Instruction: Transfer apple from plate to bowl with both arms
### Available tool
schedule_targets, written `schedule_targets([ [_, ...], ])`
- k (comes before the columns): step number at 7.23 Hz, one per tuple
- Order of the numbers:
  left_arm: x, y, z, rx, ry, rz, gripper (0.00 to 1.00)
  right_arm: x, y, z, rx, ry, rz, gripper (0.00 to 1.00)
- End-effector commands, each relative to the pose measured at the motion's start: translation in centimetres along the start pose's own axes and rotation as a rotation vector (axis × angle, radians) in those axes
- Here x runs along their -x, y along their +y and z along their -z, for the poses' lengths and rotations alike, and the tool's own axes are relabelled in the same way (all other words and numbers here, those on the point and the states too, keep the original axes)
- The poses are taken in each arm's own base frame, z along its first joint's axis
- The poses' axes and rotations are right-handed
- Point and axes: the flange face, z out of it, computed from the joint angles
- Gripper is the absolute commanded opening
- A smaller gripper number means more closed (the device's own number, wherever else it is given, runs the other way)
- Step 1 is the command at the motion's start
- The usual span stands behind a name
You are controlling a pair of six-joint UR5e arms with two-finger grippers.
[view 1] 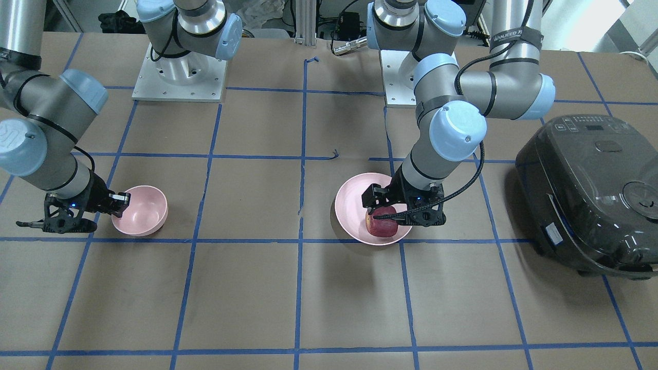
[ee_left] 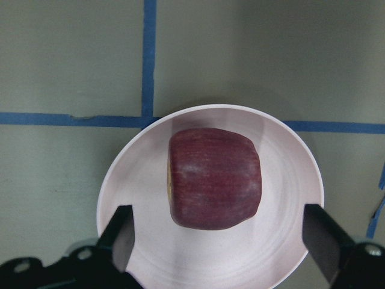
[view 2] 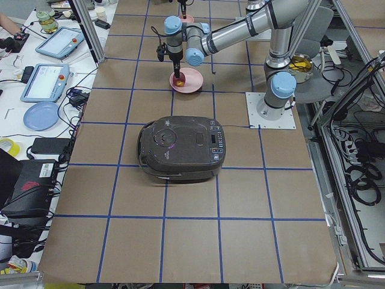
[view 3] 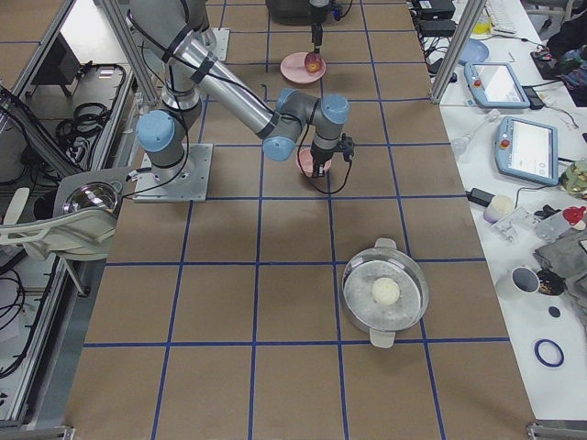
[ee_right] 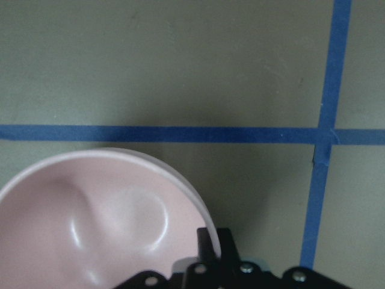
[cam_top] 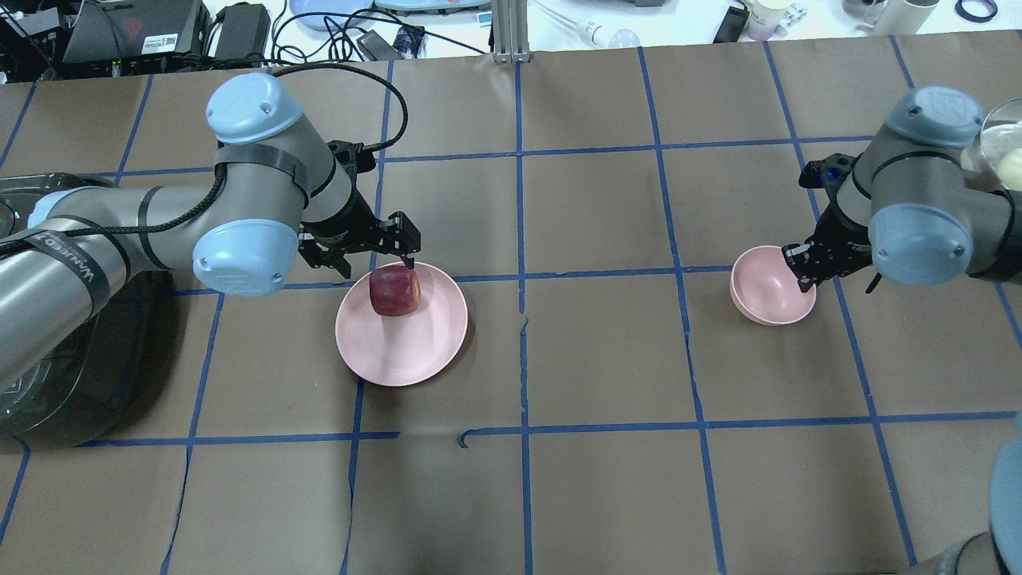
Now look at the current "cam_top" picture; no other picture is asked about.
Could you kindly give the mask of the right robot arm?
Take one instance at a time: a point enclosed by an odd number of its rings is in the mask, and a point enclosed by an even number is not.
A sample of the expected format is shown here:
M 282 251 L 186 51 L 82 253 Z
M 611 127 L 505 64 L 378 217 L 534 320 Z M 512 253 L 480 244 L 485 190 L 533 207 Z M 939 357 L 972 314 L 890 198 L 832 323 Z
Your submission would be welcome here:
M 838 439 L 865 485 L 838 504 L 878 545 L 857 574 L 931 574 L 939 565 L 998 574 L 1020 504 L 990 498 L 1001 445 L 1020 441 L 1020 193 L 980 185 L 961 167 L 987 114 L 953 87 L 910 89 L 863 150 L 807 161 L 798 185 L 820 204 L 812 232 L 782 248 L 797 284 L 842 306 L 866 416 L 852 430 L 807 430 L 803 446 Z

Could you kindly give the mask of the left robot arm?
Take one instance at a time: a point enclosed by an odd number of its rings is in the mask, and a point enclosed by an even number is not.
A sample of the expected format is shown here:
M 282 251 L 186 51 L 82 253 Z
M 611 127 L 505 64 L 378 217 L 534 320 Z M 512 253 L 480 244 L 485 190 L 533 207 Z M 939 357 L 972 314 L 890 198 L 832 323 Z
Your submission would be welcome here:
M 422 247 L 404 212 L 381 219 L 358 192 L 358 162 L 394 145 L 325 142 L 282 77 L 244 73 L 205 109 L 218 141 L 207 186 L 97 187 L 47 194 L 2 240 L 2 382 L 11 383 L 142 272 L 192 272 L 227 295 L 267 297 L 296 257 L 351 275 L 353 252 L 406 266 Z

